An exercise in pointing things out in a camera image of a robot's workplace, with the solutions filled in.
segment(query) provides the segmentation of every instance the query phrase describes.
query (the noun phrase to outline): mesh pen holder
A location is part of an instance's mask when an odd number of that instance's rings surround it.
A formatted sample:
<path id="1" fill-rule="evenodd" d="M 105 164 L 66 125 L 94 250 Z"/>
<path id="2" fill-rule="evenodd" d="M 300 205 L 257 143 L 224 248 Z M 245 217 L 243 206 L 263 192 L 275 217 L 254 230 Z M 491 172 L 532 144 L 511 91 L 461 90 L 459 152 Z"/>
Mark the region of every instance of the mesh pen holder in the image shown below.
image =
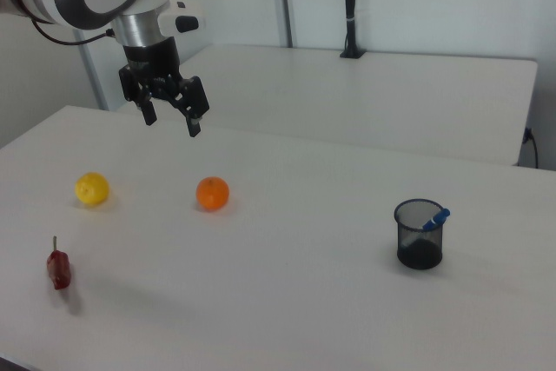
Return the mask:
<path id="1" fill-rule="evenodd" d="M 443 208 L 437 202 L 413 199 L 398 205 L 394 219 L 398 223 L 398 259 L 413 269 L 430 269 L 442 261 L 442 228 L 425 231 L 423 225 Z"/>

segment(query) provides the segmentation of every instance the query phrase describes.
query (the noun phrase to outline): lemon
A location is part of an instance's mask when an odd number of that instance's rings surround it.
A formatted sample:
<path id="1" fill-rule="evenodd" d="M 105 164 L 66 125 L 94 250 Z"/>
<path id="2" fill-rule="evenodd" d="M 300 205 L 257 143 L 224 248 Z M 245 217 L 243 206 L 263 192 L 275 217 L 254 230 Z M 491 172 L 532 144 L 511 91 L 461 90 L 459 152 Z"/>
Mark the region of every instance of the lemon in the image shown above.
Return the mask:
<path id="1" fill-rule="evenodd" d="M 87 173 L 76 182 L 76 196 L 85 204 L 104 202 L 109 192 L 110 186 L 102 174 Z"/>

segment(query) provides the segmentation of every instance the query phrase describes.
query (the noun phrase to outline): table surface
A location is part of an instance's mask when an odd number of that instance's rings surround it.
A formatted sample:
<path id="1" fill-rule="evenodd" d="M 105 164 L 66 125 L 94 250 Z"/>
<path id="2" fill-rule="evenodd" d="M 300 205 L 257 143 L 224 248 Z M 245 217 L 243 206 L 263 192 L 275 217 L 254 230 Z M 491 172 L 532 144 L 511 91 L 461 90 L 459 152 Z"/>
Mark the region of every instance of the table surface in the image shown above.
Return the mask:
<path id="1" fill-rule="evenodd" d="M 0 351 L 42 371 L 554 370 L 553 172 L 65 108 L 0 173 Z M 205 213 L 212 175 L 231 199 Z M 415 197 L 453 211 L 429 271 L 396 258 Z"/>
<path id="2" fill-rule="evenodd" d="M 532 61 L 211 46 L 181 67 L 199 76 L 202 124 L 514 165 L 537 73 Z M 167 103 L 161 119 L 182 122 Z M 129 103 L 121 112 L 136 113 Z"/>

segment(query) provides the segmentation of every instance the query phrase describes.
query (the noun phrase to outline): orange fruit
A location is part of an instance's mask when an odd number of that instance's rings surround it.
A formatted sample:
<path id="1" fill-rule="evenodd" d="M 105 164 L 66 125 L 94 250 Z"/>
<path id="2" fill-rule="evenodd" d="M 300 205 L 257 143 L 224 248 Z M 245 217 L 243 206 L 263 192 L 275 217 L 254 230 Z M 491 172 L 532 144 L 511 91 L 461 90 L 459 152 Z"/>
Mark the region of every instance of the orange fruit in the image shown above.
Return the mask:
<path id="1" fill-rule="evenodd" d="M 229 187 L 220 177 L 207 177 L 197 186 L 197 201 L 206 210 L 217 210 L 229 198 Z"/>
<path id="2" fill-rule="evenodd" d="M 109 192 L 110 186 L 102 174 L 87 173 L 76 182 L 76 196 L 86 204 L 104 202 Z"/>

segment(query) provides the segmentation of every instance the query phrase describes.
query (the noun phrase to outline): black cable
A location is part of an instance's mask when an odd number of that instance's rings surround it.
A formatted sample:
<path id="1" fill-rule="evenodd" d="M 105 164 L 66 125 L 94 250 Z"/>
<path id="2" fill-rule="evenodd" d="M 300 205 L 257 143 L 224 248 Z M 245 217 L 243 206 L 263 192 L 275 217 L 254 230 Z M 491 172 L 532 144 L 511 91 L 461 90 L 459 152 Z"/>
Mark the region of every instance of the black cable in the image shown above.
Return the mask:
<path id="1" fill-rule="evenodd" d="M 537 142 L 535 141 L 535 137 L 533 136 L 533 132 L 529 134 L 531 137 L 531 141 L 533 141 L 533 148 L 535 149 L 535 168 L 539 168 L 539 151 L 537 150 Z"/>
<path id="2" fill-rule="evenodd" d="M 97 41 L 99 39 L 105 38 L 106 36 L 114 36 L 114 31 L 113 30 L 107 30 L 105 33 L 101 34 L 101 35 L 97 35 L 97 36 L 93 36 L 92 38 L 89 39 L 85 39 L 83 41 L 75 41 L 75 42 L 67 42 L 67 41 L 60 41 L 59 39 L 55 39 L 52 36 L 50 36 L 49 34 L 47 34 L 46 32 L 44 32 L 43 28 L 41 28 L 38 24 L 38 22 L 35 19 L 31 19 L 31 22 L 33 23 L 33 26 L 36 28 L 36 30 L 38 30 L 38 32 L 44 36 L 46 39 L 48 39 L 49 41 L 52 41 L 53 43 L 57 43 L 59 45 L 67 45 L 67 46 L 77 46 L 77 45 L 84 45 L 86 43 L 92 43 L 94 41 Z"/>
<path id="3" fill-rule="evenodd" d="M 533 130 L 531 128 L 525 128 L 525 133 L 523 134 L 522 143 L 525 145 L 529 141 L 533 142 L 533 148 L 535 150 L 535 168 L 539 168 L 539 151 L 537 150 L 537 141 L 533 135 Z"/>

